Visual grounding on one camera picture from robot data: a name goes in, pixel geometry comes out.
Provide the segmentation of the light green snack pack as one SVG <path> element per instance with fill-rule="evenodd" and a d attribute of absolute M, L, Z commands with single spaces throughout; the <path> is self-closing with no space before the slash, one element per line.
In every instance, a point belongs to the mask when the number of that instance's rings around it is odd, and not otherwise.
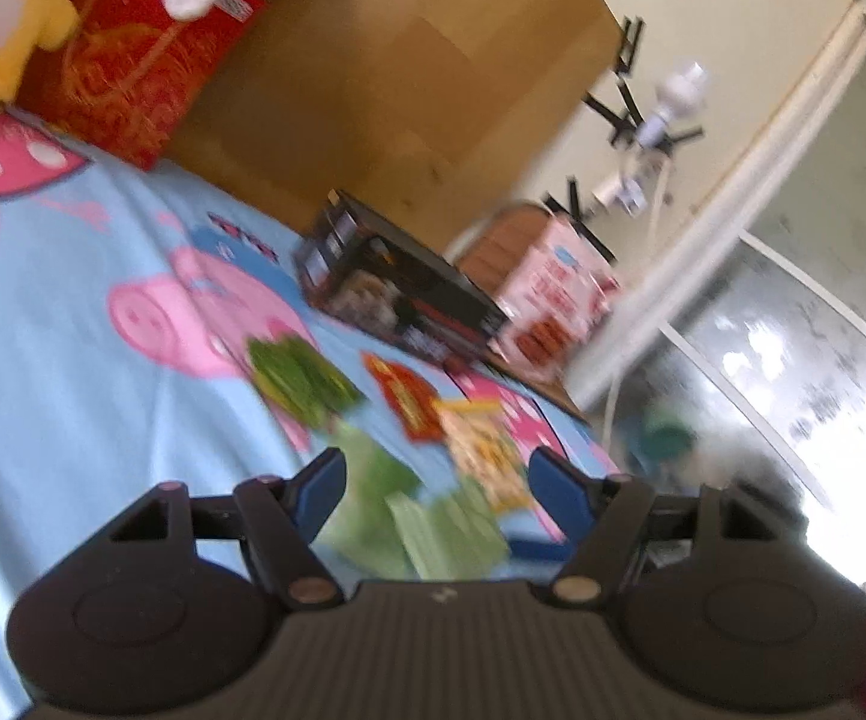
<path fill-rule="evenodd" d="M 386 499 L 415 574 L 428 582 L 488 578 L 508 561 L 509 546 L 482 486 L 470 478 L 441 496 Z"/>
<path fill-rule="evenodd" d="M 368 577 L 412 577 L 396 522 L 387 505 L 391 496 L 413 497 L 422 480 L 358 427 L 337 421 L 329 445 L 347 462 L 347 488 L 317 539 Z"/>

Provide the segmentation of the green seaweed snack bag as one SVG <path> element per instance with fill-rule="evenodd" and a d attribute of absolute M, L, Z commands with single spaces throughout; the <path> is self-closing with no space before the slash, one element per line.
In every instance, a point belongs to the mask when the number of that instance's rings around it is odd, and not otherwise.
<path fill-rule="evenodd" d="M 301 426 L 323 431 L 336 416 L 365 401 L 362 390 L 298 335 L 250 338 L 251 380 L 262 397 Z"/>

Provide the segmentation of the peanut bag yellow trim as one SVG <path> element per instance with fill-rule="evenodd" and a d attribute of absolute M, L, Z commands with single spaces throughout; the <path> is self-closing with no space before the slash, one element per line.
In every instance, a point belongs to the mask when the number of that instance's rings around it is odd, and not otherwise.
<path fill-rule="evenodd" d="M 435 400 L 433 408 L 454 466 L 482 488 L 493 511 L 529 509 L 526 465 L 509 434 L 501 401 Z"/>

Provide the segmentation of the red orange snack packet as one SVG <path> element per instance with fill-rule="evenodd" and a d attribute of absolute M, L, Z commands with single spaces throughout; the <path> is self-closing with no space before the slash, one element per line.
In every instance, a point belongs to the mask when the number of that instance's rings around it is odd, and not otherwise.
<path fill-rule="evenodd" d="M 428 380 L 410 367 L 371 353 L 363 353 L 362 361 L 410 442 L 430 444 L 444 439 L 435 406 L 440 395 Z"/>

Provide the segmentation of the green blue object behind glass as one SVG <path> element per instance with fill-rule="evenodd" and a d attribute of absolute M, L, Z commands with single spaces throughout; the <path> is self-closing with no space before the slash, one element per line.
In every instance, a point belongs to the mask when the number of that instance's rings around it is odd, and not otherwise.
<path fill-rule="evenodd" d="M 680 465 L 696 444 L 693 427 L 666 406 L 650 406 L 636 423 L 630 452 L 646 472 L 656 475 Z"/>

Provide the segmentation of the pink fried dough snack bag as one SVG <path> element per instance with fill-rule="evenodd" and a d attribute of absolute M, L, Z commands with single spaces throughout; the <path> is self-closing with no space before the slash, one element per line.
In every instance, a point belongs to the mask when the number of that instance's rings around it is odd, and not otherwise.
<path fill-rule="evenodd" d="M 554 216 L 500 288 L 508 322 L 493 349 L 518 376 L 554 382 L 611 313 L 617 291 L 611 264 L 565 215 Z"/>

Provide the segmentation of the black sheep print box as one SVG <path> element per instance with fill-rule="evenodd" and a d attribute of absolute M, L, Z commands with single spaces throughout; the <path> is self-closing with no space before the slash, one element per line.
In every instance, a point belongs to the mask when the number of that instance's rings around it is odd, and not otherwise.
<path fill-rule="evenodd" d="M 344 190 L 293 260 L 312 307 L 436 366 L 485 358 L 508 322 L 451 263 Z"/>

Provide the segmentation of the peppa pig blue bedsheet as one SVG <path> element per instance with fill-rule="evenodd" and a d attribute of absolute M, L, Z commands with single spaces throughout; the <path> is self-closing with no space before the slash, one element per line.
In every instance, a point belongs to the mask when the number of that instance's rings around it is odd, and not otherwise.
<path fill-rule="evenodd" d="M 0 718 L 25 688 L 4 629 L 36 578 L 155 484 L 225 494 L 288 476 L 323 441 L 249 383 L 250 338 L 298 335 L 365 401 L 351 419 L 447 488 L 363 361 L 401 351 L 319 316 L 293 232 L 188 172 L 140 172 L 0 119 Z"/>

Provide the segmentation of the brown seat cushion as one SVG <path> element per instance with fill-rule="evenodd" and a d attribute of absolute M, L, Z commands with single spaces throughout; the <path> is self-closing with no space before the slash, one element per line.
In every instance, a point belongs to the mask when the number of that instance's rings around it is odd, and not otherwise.
<path fill-rule="evenodd" d="M 551 219 L 552 211 L 537 203 L 504 205 L 497 213 L 485 218 L 472 234 L 472 239 L 454 252 L 454 266 L 482 291 L 496 296 Z M 526 385 L 575 418 L 584 418 L 583 411 L 576 406 L 560 380 L 540 382 L 529 379 L 509 366 L 495 351 L 488 353 L 487 366 Z"/>

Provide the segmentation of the white power strip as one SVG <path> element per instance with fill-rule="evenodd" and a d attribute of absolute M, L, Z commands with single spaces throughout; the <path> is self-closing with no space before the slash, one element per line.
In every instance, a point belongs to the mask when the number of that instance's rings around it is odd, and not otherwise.
<path fill-rule="evenodd" d="M 591 190 L 594 210 L 620 208 L 638 216 L 652 205 L 666 200 L 672 161 L 662 153 L 648 153 L 627 161 L 614 174 L 605 177 Z"/>

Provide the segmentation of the wooden headboard panel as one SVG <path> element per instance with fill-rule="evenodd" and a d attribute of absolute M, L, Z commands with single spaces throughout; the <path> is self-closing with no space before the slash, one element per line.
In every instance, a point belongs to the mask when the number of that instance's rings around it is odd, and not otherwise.
<path fill-rule="evenodd" d="M 168 156 L 300 231 L 343 188 L 444 249 L 508 199 L 617 43 L 604 0 L 267 0 Z"/>

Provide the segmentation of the red gift bag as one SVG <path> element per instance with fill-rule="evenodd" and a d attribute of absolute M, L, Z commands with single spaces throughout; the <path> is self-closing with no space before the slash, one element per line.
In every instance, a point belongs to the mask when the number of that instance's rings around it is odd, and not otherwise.
<path fill-rule="evenodd" d="M 17 106 L 140 169 L 158 161 L 266 6 L 266 0 L 218 0 L 207 15 L 181 23 L 161 0 L 70 2 L 79 24 L 60 49 L 31 57 Z"/>

